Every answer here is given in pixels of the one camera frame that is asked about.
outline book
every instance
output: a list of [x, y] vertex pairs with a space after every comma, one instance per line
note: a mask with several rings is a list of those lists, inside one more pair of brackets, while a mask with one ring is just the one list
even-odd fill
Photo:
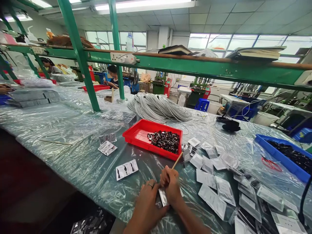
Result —
[[265, 60], [275, 61], [280, 57], [282, 50], [286, 49], [287, 46], [272, 46], [272, 47], [251, 47], [251, 48], [236, 48], [226, 58], [229, 59], [253, 59], [253, 60]]
[[188, 55], [192, 53], [189, 49], [187, 49], [183, 45], [174, 45], [174, 46], [169, 46], [164, 49], [160, 49], [158, 51], [159, 54], [172, 54], [172, 55]]

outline black t-shirt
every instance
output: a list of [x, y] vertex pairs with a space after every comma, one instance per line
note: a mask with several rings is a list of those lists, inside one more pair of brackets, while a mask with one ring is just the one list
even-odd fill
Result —
[[113, 83], [114, 85], [116, 85], [116, 86], [119, 88], [118, 80], [114, 81], [114, 78], [112, 78], [112, 79], [110, 80], [110, 82]]

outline person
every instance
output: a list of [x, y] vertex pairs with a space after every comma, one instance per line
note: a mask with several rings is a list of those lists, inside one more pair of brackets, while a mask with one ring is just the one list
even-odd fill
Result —
[[48, 73], [52, 74], [63, 74], [61, 69], [54, 65], [54, 63], [49, 58], [40, 57], [43, 65], [48, 68]]
[[0, 95], [8, 94], [9, 92], [14, 91], [9, 85], [7, 84], [1, 84], [0, 85]]
[[117, 76], [117, 67], [115, 65], [109, 65], [107, 67], [107, 70], [112, 77], [110, 82], [104, 81], [106, 84], [108, 84], [111, 88], [118, 89], [119, 88], [119, 83], [118, 83], [118, 76]]
[[149, 233], [156, 226], [157, 222], [166, 215], [169, 206], [158, 209], [155, 205], [156, 194], [160, 186], [165, 188], [169, 204], [180, 216], [188, 233], [211, 234], [210, 228], [206, 227], [184, 202], [180, 192], [179, 173], [168, 166], [162, 170], [160, 184], [155, 183], [151, 179], [142, 185], [132, 218], [124, 229], [123, 234]]

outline blue stool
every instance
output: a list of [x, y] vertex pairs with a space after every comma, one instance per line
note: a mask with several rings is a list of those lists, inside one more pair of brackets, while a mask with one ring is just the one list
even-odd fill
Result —
[[207, 112], [208, 106], [209, 106], [209, 101], [207, 99], [200, 98], [198, 99], [196, 103], [195, 110]]

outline shelf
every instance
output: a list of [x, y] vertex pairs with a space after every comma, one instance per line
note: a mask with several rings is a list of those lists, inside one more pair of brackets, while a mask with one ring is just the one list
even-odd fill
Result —
[[[4, 46], [6, 46], [9, 51], [34, 54], [30, 46]], [[48, 53], [48, 55], [43, 56], [76, 59], [74, 50], [71, 47], [50, 46], [42, 48]], [[87, 61], [89, 62], [115, 64], [154, 71], [312, 92], [312, 87], [294, 85], [295, 81], [304, 71], [312, 70], [312, 65], [234, 61], [228, 58], [220, 59], [140, 52], [134, 53], [136, 58], [140, 59], [140, 62], [135, 65], [130, 65], [116, 63], [110, 60], [111, 52], [120, 53], [120, 51], [88, 48], [85, 48], [84, 51]]]

